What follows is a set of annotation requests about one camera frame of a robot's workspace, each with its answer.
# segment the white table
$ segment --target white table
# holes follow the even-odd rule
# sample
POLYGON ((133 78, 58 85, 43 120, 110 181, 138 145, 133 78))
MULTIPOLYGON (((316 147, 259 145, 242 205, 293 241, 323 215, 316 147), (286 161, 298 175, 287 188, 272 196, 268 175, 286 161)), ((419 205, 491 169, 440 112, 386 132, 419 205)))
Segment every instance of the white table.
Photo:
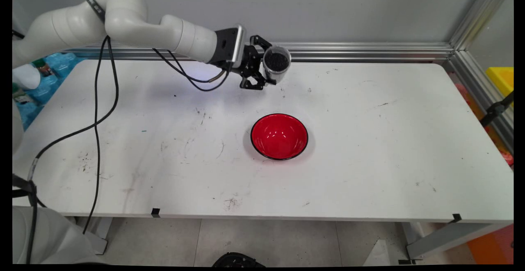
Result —
MULTIPOLYGON (((25 178, 42 147, 93 122, 96 64, 77 65, 26 131, 15 174, 25 178)), ((218 71, 182 65, 199 78, 218 71)), ((232 73, 212 92, 162 61, 116 61, 116 69, 119 103, 99 125, 96 216, 147 217, 157 208, 160 217, 514 220, 514 173, 439 65, 296 62, 277 86, 244 90, 232 73), (306 126, 298 157, 274 161, 252 147, 253 123, 272 113, 306 126)), ((113 98, 103 61, 99 117, 113 98)), ((63 215, 88 215, 96 153, 92 130, 48 150, 34 174, 39 198, 63 215)))

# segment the clear plastic cup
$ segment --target clear plastic cup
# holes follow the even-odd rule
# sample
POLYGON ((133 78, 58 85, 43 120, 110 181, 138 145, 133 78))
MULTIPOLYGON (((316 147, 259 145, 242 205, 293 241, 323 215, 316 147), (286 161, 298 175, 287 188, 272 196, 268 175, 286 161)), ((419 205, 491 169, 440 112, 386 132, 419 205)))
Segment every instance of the clear plastic cup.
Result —
POLYGON ((264 53, 262 59, 263 59, 262 66, 264 67, 266 77, 269 79, 274 79, 276 82, 280 82, 285 76, 285 73, 287 72, 288 68, 290 68, 292 56, 290 55, 290 52, 287 49, 280 47, 280 46, 272 46, 264 53), (288 62, 288 65, 286 66, 285 69, 276 71, 274 69, 271 69, 266 64, 266 56, 271 55, 273 53, 282 54, 283 56, 285 56, 288 62))

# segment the floor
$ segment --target floor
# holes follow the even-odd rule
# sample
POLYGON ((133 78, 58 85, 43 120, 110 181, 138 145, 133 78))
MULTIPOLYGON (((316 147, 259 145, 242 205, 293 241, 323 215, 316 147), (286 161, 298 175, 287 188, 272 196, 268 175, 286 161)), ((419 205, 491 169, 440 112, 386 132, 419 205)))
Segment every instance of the floor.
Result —
MULTIPOLYGON (((391 265, 407 259, 400 223, 115 218, 101 257, 115 265, 208 267, 239 252, 267 267, 362 266, 378 239, 386 240, 391 265)), ((460 245, 417 264, 475 262, 460 245)))

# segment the yellow bin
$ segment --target yellow bin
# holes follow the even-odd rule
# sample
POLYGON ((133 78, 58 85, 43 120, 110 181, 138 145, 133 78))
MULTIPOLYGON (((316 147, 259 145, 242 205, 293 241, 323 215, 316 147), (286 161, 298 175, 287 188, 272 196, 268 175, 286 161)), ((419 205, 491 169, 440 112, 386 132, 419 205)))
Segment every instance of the yellow bin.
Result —
POLYGON ((490 67, 486 73, 504 97, 514 90, 514 67, 490 67))

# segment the bowl rim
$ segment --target bowl rim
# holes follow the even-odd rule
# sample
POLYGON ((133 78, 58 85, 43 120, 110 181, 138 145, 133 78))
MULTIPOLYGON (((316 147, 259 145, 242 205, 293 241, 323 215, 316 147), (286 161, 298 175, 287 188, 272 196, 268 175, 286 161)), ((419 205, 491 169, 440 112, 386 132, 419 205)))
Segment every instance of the bowl rim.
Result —
POLYGON ((252 126, 251 126, 251 132, 250 132, 250 141, 251 141, 251 145, 253 146, 253 148, 255 148, 255 151, 259 152, 260 155, 266 157, 266 158, 269 158, 269 159, 273 159, 273 160, 287 160, 287 159, 292 159, 294 157, 297 157, 299 156, 305 149, 306 147, 308 146, 308 142, 309 142, 309 135, 308 135, 308 129, 304 126, 304 123, 302 123, 302 121, 300 121, 298 118, 294 117, 294 116, 291 116, 290 114, 284 114, 284 113, 272 113, 272 114, 267 114, 261 118, 259 118, 252 126), (292 157, 288 157, 288 158, 275 158, 275 157, 270 157, 268 155, 265 155, 264 153, 260 152, 259 149, 257 149, 257 147, 255 147, 255 144, 253 143, 253 129, 255 128, 255 125, 257 124, 257 122, 261 121, 261 119, 267 117, 267 116, 270 116, 270 115, 276 115, 276 114, 280 114, 280 115, 286 115, 286 116, 290 116, 291 118, 294 118, 296 119, 301 125, 302 127, 304 127, 304 131, 306 132, 306 144, 304 145, 304 147, 302 148, 302 150, 297 153, 296 155, 292 156, 292 157))

